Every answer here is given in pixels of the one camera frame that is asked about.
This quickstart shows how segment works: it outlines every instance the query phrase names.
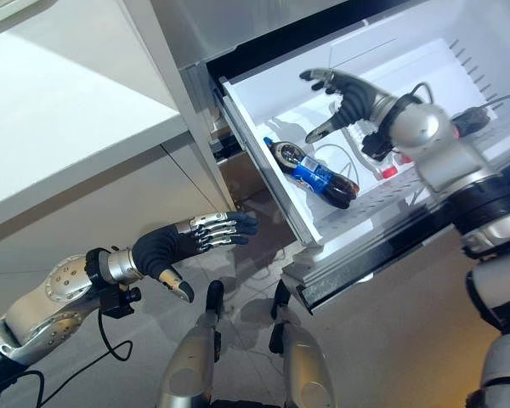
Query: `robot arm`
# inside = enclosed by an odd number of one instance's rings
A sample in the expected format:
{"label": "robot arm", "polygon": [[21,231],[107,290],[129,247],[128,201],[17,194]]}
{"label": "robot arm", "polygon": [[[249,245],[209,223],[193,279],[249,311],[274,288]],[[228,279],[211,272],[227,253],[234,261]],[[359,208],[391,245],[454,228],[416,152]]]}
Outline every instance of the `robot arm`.
{"label": "robot arm", "polygon": [[132,249],[102,248],[58,263],[40,286],[15,301],[0,318],[0,393],[41,358],[65,342],[95,309],[121,318],[141,299],[128,285],[145,275],[192,302],[190,285],[173,264],[228,244],[246,244],[257,220],[243,212],[217,212],[156,229]]}
{"label": "robot arm", "polygon": [[467,407],[510,407],[510,186],[460,138],[489,121],[483,106],[452,120],[412,93],[396,98],[343,72],[313,69],[300,77],[318,80],[314,90],[343,95],[338,112],[309,133],[307,143],[360,119],[373,122],[377,132],[365,136],[363,153],[381,161],[395,147],[411,157],[462,234],[463,251],[484,258],[467,275],[467,291],[481,317],[501,336],[488,351],[480,390],[469,396]]}

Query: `bottle cap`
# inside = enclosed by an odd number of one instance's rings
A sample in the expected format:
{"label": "bottle cap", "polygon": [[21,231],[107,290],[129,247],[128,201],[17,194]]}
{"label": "bottle cap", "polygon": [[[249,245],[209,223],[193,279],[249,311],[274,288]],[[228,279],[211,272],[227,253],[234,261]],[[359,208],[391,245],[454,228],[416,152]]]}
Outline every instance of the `bottle cap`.
{"label": "bottle cap", "polygon": [[405,155],[404,153],[400,153],[400,163],[401,164],[407,164],[407,163],[412,163],[413,160],[411,159],[411,157]]}
{"label": "bottle cap", "polygon": [[393,177],[398,172],[399,171],[397,170],[397,167],[390,166],[390,167],[385,168],[385,169],[382,170],[382,177],[384,179],[389,179],[390,177]]}

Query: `cola bottle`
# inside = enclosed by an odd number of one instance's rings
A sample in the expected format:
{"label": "cola bottle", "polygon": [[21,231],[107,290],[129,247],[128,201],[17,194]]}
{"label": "cola bottle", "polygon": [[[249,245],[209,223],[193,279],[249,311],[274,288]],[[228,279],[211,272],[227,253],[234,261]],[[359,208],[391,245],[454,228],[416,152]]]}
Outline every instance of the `cola bottle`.
{"label": "cola bottle", "polygon": [[283,173],[313,191],[325,202],[345,209],[357,197],[359,186],[356,183],[306,155],[296,144],[274,143],[270,138],[264,138],[264,143]]}

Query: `wire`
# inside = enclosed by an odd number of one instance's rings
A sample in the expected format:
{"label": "wire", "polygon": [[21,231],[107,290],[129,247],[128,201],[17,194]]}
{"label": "wire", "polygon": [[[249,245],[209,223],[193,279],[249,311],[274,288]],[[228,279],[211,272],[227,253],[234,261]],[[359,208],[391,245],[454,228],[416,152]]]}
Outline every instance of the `wire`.
{"label": "wire", "polygon": [[353,169],[354,169],[354,172],[355,172],[355,180],[354,180],[354,182],[358,184],[358,183],[359,183],[359,173],[357,172],[357,167],[355,167],[355,166],[354,166],[354,162],[353,162],[353,160],[351,159],[351,155],[350,155],[350,154],[348,153],[348,151],[347,151],[347,150],[345,150],[345,149],[344,149],[341,145],[339,145],[339,144],[333,144],[333,143],[323,144],[323,145],[321,145],[320,147],[318,147],[317,149],[315,149],[315,151],[314,151],[314,156],[315,156],[315,154],[316,154],[318,151],[320,151],[320,150],[321,150],[321,149],[323,149],[324,147],[328,147],[328,146],[335,147],[335,148],[337,148],[337,149],[341,150],[342,152],[344,152],[344,153],[346,154],[346,156],[347,156],[347,157],[348,157],[348,159],[349,159],[349,163],[348,163],[348,164],[346,164],[346,165],[343,167],[343,169],[342,169],[342,170],[340,170],[338,173],[339,173],[339,174],[342,174],[342,172],[343,172],[346,168],[348,168],[349,166],[351,166],[351,168],[353,168]]}
{"label": "wire", "polygon": [[270,357],[269,355],[267,355],[265,353],[261,353],[260,351],[254,351],[254,350],[246,350],[246,351],[251,354],[257,354],[257,355],[263,356],[265,359],[267,359],[269,361],[272,368],[274,368],[274,370],[280,375],[280,377],[283,377],[283,372],[280,370],[280,367],[277,367],[275,365],[274,361],[272,360],[272,357]]}
{"label": "wire", "polygon": [[419,196],[422,194],[422,192],[425,190],[425,187],[422,187],[421,189],[419,190],[416,190],[414,192],[414,196],[412,197],[411,199],[411,202],[410,202],[410,205],[409,207],[412,207],[414,204],[416,204],[416,201],[417,199],[419,198]]}
{"label": "wire", "polygon": [[496,98],[496,99],[493,99],[483,105],[480,105],[478,106],[480,109],[481,108],[487,108],[488,106],[491,106],[491,105],[494,105],[494,104],[498,104],[499,102],[502,102],[503,100],[506,100],[506,99],[510,99],[510,94],[508,95],[504,95],[504,96],[501,96],[500,98]]}
{"label": "wire", "polygon": [[127,340],[127,341],[121,343],[121,344],[129,343],[129,346],[130,346],[128,348],[127,355],[125,357],[121,357],[115,351],[115,349],[118,346],[115,346],[114,348],[112,348],[110,345],[110,342],[108,340],[108,337],[105,335],[104,325],[102,324],[102,310],[100,310],[100,309],[99,309],[98,321],[99,321],[100,336],[102,337],[102,341],[104,342],[105,347],[108,349],[108,353],[106,353],[104,355],[111,354],[111,355],[113,355],[113,357],[115,357],[119,361],[127,361],[128,359],[130,359],[130,354],[133,352],[133,342],[131,342],[130,340]]}
{"label": "wire", "polygon": [[130,357],[130,353],[132,352],[132,349],[133,349],[133,342],[130,341],[130,340],[126,340],[126,341],[124,341],[122,343],[117,344],[114,348],[111,348],[110,350],[108,350],[106,353],[102,354],[97,359],[91,361],[90,363],[85,365],[83,368],[81,368],[81,369],[77,370],[76,372],[74,372],[71,376],[66,378],[66,380],[62,384],[60,384],[60,386],[57,389],[55,389],[40,405],[36,405],[36,408],[39,408],[39,407],[44,406],[45,404],[47,404],[49,402],[49,400],[51,400],[56,394],[58,394],[62,390],[62,388],[64,388],[66,386],[66,384],[68,384],[71,380],[73,380],[79,374],[81,374],[82,372],[87,370],[89,367],[94,366],[96,363],[98,363],[100,360],[102,360],[108,354],[111,354],[111,355],[113,355],[115,357],[115,355],[114,355],[114,354],[116,354],[115,350],[119,349],[121,346],[123,346],[125,344],[128,344],[128,352],[127,352],[127,360],[128,360],[128,357]]}
{"label": "wire", "polygon": [[410,95],[413,95],[417,92],[417,90],[419,88],[425,88],[425,90],[427,91],[427,95],[428,95],[428,100],[431,104],[434,103],[434,97],[433,97],[433,91],[431,90],[431,87],[428,83],[426,82],[419,82],[411,91],[410,91]]}
{"label": "wire", "polygon": [[[40,408],[40,407],[46,405],[71,380],[76,378],[79,374],[81,374],[82,372],[87,370],[89,367],[94,366],[96,363],[98,363],[100,360],[102,360],[108,354],[111,354],[114,358],[116,358],[119,361],[127,361],[130,358],[130,354],[133,351],[133,342],[131,340],[126,340],[122,343],[117,344],[115,347],[111,347],[108,337],[105,335],[104,326],[102,324],[102,312],[100,311],[100,309],[99,309],[98,321],[99,321],[100,336],[102,337],[102,340],[104,341],[104,345],[106,346],[108,351],[105,352],[104,354],[102,354],[100,357],[97,357],[96,359],[94,359],[93,361],[91,361],[90,363],[85,365],[84,367],[80,368],[76,372],[74,372],[68,378],[66,378],[66,380],[62,384],[60,384],[60,386],[57,389],[55,389],[46,399],[43,399],[43,390],[45,389],[45,376],[43,375],[43,373],[41,371],[38,371],[38,370],[29,370],[29,371],[21,372],[20,374],[16,374],[16,375],[11,376],[10,378],[0,382],[0,385],[4,385],[5,383],[12,383],[21,377],[26,377],[26,376],[31,376],[31,375],[37,376],[39,379],[39,387],[37,390],[36,408]],[[124,346],[125,344],[128,344],[127,355],[125,357],[121,357],[119,354],[116,353],[116,350],[119,349],[120,347]]]}
{"label": "wire", "polygon": [[[55,389],[40,405],[36,405],[36,408],[39,408],[40,406],[44,406],[51,400],[56,394],[58,394],[62,388],[66,386],[71,380],[73,380],[75,377],[77,377],[79,374],[87,370],[89,367],[94,366],[96,363],[98,363],[100,360],[102,360],[104,357],[106,357],[108,354],[111,354],[115,359],[119,361],[127,361],[130,358],[130,354],[133,351],[133,342],[131,340],[126,340],[122,343],[117,344],[115,347],[111,347],[110,341],[108,340],[108,337],[105,335],[104,325],[102,324],[102,311],[99,309],[98,314],[98,322],[99,322],[99,331],[100,336],[102,337],[102,341],[104,342],[105,347],[108,349],[108,351],[104,354],[102,354],[100,357],[96,358],[95,360],[91,361],[81,369],[74,372],[71,376],[66,378],[66,380],[60,384],[60,386]],[[116,353],[116,350],[120,347],[124,346],[125,344],[128,344],[128,351],[127,355],[125,357],[121,357],[119,354]]]}
{"label": "wire", "polygon": [[37,376],[39,381],[39,386],[37,390],[37,401],[36,401],[36,408],[39,408],[43,405],[42,399],[43,399],[43,388],[45,387],[45,377],[43,376],[43,373],[38,370],[29,370],[25,372],[21,372],[19,374],[15,374],[11,377],[6,378],[5,380],[0,382],[0,387],[2,387],[5,384],[8,384],[8,386],[15,383],[19,378],[27,377],[27,376]]}

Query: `refrigerator drawer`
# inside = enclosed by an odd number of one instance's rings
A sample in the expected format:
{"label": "refrigerator drawer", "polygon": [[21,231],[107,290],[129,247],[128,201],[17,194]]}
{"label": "refrigerator drawer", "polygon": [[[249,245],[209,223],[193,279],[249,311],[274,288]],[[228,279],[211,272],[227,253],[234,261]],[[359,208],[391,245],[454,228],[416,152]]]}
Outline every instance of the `refrigerator drawer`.
{"label": "refrigerator drawer", "polygon": [[[305,144],[340,97],[311,91],[298,74],[330,67],[353,73],[395,95],[427,82],[451,115],[510,94],[510,0],[412,2],[363,20],[233,78],[222,78],[224,115],[306,249],[284,269],[313,307],[395,259],[449,220],[424,189],[412,163],[393,153],[399,172],[381,179],[349,144],[353,125]],[[490,124],[469,136],[500,169],[510,166],[510,99],[492,105]],[[290,141],[360,186],[347,210],[323,202],[285,176],[264,138]],[[311,287],[325,290],[306,300]]]}

